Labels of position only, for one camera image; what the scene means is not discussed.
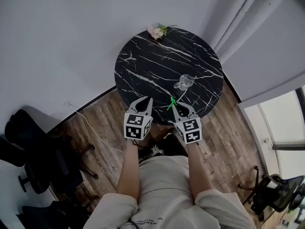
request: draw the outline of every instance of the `glass cup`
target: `glass cup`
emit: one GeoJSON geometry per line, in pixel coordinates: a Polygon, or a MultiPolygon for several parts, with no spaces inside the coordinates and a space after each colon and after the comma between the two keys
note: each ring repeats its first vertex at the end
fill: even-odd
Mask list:
{"type": "Polygon", "coordinates": [[[180,76],[179,82],[174,85],[174,88],[179,88],[180,90],[185,91],[190,86],[192,86],[192,84],[192,77],[188,74],[183,74],[182,76],[180,76]]]}

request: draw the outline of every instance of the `black marble table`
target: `black marble table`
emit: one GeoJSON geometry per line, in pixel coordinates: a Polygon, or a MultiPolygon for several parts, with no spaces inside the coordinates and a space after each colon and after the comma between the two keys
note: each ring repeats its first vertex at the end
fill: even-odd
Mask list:
{"type": "Polygon", "coordinates": [[[180,101],[203,117],[216,105],[224,75],[216,54],[200,37],[169,28],[166,37],[155,40],[143,31],[125,44],[115,64],[115,83],[125,103],[152,97],[152,117],[162,125],[174,122],[172,108],[166,109],[171,96],[178,100],[184,93],[173,87],[183,74],[193,77],[193,85],[180,101]]]}

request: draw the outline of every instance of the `person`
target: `person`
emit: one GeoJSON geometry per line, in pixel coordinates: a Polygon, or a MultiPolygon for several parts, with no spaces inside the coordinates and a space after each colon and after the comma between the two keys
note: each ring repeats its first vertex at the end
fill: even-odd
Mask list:
{"type": "Polygon", "coordinates": [[[236,193],[214,189],[199,147],[168,133],[164,155],[139,164],[128,139],[117,193],[105,194],[83,229],[254,229],[236,193]]]}

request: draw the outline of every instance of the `power cord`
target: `power cord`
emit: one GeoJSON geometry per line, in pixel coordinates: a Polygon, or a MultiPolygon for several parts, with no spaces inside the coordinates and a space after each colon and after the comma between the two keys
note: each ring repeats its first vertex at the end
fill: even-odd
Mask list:
{"type": "MultiPolygon", "coordinates": [[[[71,103],[68,103],[68,105],[70,105],[70,106],[72,106],[72,107],[74,107],[74,108],[77,108],[76,106],[72,105],[71,103]]],[[[109,145],[108,143],[106,143],[103,139],[101,139],[100,136],[99,136],[99,135],[96,133],[96,131],[93,129],[93,127],[89,124],[89,121],[87,120],[87,118],[86,118],[85,116],[83,116],[81,113],[79,113],[78,111],[75,111],[75,112],[76,112],[78,115],[82,116],[82,117],[86,120],[88,126],[92,129],[92,131],[96,134],[96,136],[97,136],[104,144],[106,144],[108,147],[110,147],[110,148],[112,148],[112,149],[114,149],[114,150],[117,150],[117,151],[119,151],[119,152],[121,152],[121,153],[125,153],[125,152],[122,151],[122,150],[119,150],[119,149],[117,149],[117,148],[115,148],[115,147],[110,146],[110,145],[109,145]]]]}

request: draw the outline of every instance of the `baseboard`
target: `baseboard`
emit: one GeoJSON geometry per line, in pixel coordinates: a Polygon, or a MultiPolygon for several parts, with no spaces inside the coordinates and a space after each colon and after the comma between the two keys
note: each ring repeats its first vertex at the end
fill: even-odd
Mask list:
{"type": "Polygon", "coordinates": [[[230,90],[232,91],[234,97],[236,98],[236,100],[238,101],[238,103],[240,104],[242,102],[242,100],[240,99],[240,97],[238,96],[236,90],[234,89],[234,87],[232,86],[231,82],[229,81],[228,77],[225,75],[224,73],[224,81],[227,83],[227,85],[229,86],[230,90]]]}

